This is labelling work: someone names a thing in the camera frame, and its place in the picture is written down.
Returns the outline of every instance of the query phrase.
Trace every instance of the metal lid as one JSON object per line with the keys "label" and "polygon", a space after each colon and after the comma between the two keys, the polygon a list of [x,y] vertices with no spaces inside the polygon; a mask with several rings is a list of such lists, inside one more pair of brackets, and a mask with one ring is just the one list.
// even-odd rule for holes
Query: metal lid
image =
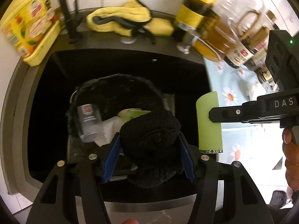
{"label": "metal lid", "polygon": [[271,19],[273,22],[276,21],[276,16],[274,15],[274,13],[272,13],[270,10],[267,11],[267,16],[269,17],[269,19]]}

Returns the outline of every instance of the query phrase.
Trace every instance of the orange flower center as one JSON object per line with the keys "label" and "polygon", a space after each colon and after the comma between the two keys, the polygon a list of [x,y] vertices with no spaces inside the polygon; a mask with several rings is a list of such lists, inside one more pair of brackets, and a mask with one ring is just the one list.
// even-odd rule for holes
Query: orange flower center
{"label": "orange flower center", "polygon": [[227,95],[227,98],[230,100],[230,101],[233,101],[234,100],[234,96],[232,94],[228,94]]}
{"label": "orange flower center", "polygon": [[241,157],[241,152],[240,152],[240,150],[235,151],[234,153],[235,153],[235,160],[239,160],[240,157]]}

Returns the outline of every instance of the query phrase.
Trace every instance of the yellow plastic container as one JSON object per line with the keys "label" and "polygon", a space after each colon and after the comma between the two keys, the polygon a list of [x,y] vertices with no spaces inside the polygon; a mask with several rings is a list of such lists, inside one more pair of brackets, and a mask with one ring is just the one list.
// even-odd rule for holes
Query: yellow plastic container
{"label": "yellow plastic container", "polygon": [[0,28],[31,66],[41,63],[60,32],[50,0],[13,0]]}

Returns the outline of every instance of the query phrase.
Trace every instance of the finger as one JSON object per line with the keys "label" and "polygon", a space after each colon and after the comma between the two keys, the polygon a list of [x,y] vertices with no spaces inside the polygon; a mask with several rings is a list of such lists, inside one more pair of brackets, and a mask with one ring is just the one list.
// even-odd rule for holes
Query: finger
{"label": "finger", "polygon": [[294,178],[286,171],[286,180],[288,182],[288,185],[294,190],[299,190],[299,179]]}
{"label": "finger", "polygon": [[134,218],[131,218],[131,219],[124,221],[122,224],[139,224],[139,222],[137,220],[135,220]]}
{"label": "finger", "polygon": [[282,132],[282,140],[284,143],[289,144],[292,141],[292,134],[288,128],[285,128]]}
{"label": "finger", "polygon": [[288,173],[294,177],[299,179],[299,166],[293,165],[288,160],[285,162],[286,169]]}
{"label": "finger", "polygon": [[299,147],[296,146],[294,143],[290,142],[289,144],[283,143],[282,150],[284,155],[286,156],[287,160],[295,165],[299,166]]}

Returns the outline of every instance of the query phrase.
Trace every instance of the silver bolt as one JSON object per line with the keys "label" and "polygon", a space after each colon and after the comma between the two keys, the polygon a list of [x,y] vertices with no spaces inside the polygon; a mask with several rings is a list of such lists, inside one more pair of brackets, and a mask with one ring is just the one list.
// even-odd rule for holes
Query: silver bolt
{"label": "silver bolt", "polygon": [[235,165],[235,167],[241,167],[242,166],[242,164],[239,161],[235,161],[234,165]]}
{"label": "silver bolt", "polygon": [[97,157],[98,157],[98,156],[97,156],[96,154],[93,153],[93,154],[90,154],[88,158],[89,158],[90,160],[95,160],[95,159],[97,159]]}
{"label": "silver bolt", "polygon": [[63,160],[61,160],[61,161],[59,161],[58,163],[57,163],[57,166],[58,167],[62,167],[64,165],[64,161]]}
{"label": "silver bolt", "polygon": [[204,160],[204,161],[208,161],[208,160],[210,159],[210,157],[207,156],[207,155],[201,155],[200,158],[201,158],[202,160]]}

